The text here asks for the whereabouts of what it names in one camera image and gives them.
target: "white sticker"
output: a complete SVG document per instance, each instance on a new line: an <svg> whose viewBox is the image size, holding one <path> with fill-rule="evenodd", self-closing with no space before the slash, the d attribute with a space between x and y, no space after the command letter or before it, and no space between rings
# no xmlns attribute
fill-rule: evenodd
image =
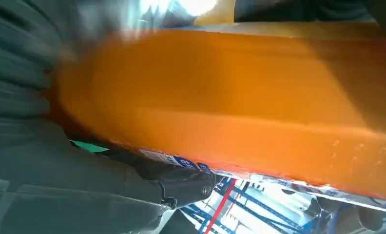
<svg viewBox="0 0 386 234"><path fill-rule="evenodd" d="M146 157L154 160L154 161L161 161L161 162L167 162L165 159L164 154L154 152L154 151L149 151L149 150L140 150L142 154L144 154Z"/></svg>
<svg viewBox="0 0 386 234"><path fill-rule="evenodd" d="M176 165L176 166L181 166L177 160L175 159L174 156L172 155L164 155L164 159L166 160L167 163L169 164L173 164L173 165Z"/></svg>

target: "person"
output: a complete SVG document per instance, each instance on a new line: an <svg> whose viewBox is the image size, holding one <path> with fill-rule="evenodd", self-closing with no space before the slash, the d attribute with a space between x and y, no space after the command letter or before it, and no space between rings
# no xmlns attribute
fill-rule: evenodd
<svg viewBox="0 0 386 234"><path fill-rule="evenodd" d="M43 117L49 104L40 92L51 84L43 71L56 66L43 51L79 36L83 2L0 0L1 234L150 233L165 211L207 198L217 181L147 162L114 162L123 152L109 152L113 160L95 156L73 147ZM361 4L386 31L386 0Z"/></svg>

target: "orange cardboard box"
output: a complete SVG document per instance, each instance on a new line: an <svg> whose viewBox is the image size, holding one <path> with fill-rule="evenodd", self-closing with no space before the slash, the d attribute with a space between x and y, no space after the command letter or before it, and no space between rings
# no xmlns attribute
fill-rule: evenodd
<svg viewBox="0 0 386 234"><path fill-rule="evenodd" d="M52 102L101 139L169 163L386 199L379 27L217 30L224 33L161 31L131 43L116 35L64 63ZM66 131L79 131L54 112Z"/></svg>

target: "yellow object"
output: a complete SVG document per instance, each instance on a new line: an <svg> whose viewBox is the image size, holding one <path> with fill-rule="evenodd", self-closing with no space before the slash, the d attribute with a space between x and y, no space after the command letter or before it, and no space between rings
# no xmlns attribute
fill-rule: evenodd
<svg viewBox="0 0 386 234"><path fill-rule="evenodd" d="M52 102L126 148L386 199L386 38L378 26L256 28L163 31L131 44L110 38L62 66Z"/></svg>

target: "red pole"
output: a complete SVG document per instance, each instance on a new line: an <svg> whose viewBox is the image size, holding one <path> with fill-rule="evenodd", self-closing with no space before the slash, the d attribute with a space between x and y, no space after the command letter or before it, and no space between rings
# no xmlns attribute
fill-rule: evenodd
<svg viewBox="0 0 386 234"><path fill-rule="evenodd" d="M226 200L228 199L229 195L231 194L231 192L234 188L235 182L236 182L236 179L232 179L232 182L229 185L228 189L226 190L225 195L222 198L222 201L220 202L219 206L217 207L216 211L214 212L213 217L210 219L210 223L207 226L207 229L204 232L204 234L208 234L210 232L210 230L212 229L213 224L216 222L217 217L219 216L220 212L222 211L223 206L225 206Z"/></svg>

